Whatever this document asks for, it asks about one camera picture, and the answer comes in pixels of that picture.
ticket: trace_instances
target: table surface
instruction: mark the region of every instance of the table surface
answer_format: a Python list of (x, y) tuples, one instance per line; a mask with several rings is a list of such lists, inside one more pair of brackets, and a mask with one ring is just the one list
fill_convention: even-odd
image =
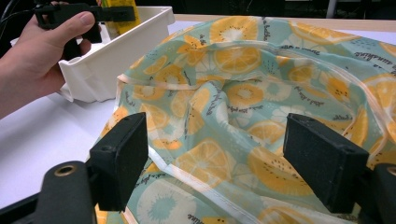
[[(169, 33), (219, 16), (175, 15)], [(396, 44), (395, 21), (292, 19)], [(44, 174), (65, 161), (85, 161), (115, 101), (38, 99), (0, 120), (0, 208), (40, 191)]]

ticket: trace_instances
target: white plastic container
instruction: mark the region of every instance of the white plastic container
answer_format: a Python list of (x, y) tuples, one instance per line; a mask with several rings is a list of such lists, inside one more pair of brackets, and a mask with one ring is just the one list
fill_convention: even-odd
[(59, 61), (66, 83), (59, 93), (73, 102), (104, 101), (115, 98), (117, 76), (148, 53), (169, 35), (168, 25), (175, 22), (171, 7), (137, 7), (141, 24), (110, 40), (102, 26), (103, 43), (70, 61)]

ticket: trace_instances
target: fruit print fabric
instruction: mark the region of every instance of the fruit print fabric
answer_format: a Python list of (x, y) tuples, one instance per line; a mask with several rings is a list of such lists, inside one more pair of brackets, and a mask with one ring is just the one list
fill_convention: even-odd
[(396, 163), (395, 49), (258, 17), (170, 35), (119, 76), (102, 133), (147, 112), (150, 159), (128, 209), (140, 223), (356, 222), (359, 208), (330, 214), (283, 158), (286, 116), (323, 122), (370, 152), (371, 169)]

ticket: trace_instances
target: person's arm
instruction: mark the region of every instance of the person's arm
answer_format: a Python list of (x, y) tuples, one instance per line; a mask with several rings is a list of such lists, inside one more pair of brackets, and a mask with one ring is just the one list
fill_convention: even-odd
[[(91, 12), (81, 12), (56, 29), (45, 31), (33, 16), (15, 46), (0, 59), (0, 119), (62, 87), (64, 77), (58, 61), (64, 45), (93, 25)], [(80, 48), (88, 52), (91, 43), (84, 39)]]

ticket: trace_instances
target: dark background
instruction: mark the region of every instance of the dark background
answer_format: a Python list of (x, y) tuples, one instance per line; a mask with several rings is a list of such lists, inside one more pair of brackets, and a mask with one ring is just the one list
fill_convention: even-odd
[[(0, 0), (0, 13), (10, 0)], [(69, 3), (86, 2), (95, 5), (95, 0), (66, 0)], [(264, 17), (325, 18), (329, 0), (284, 1), (284, 0), (135, 0), (138, 6), (172, 6), (175, 14), (252, 15)], [(19, 0), (13, 12), (34, 8), (34, 0)], [(33, 16), (21, 15), (7, 23), (0, 39), (0, 57), (11, 47), (9, 41), (20, 36), (21, 31)], [(358, 3), (338, 3), (335, 18), (396, 20), (396, 0), (361, 0)]]

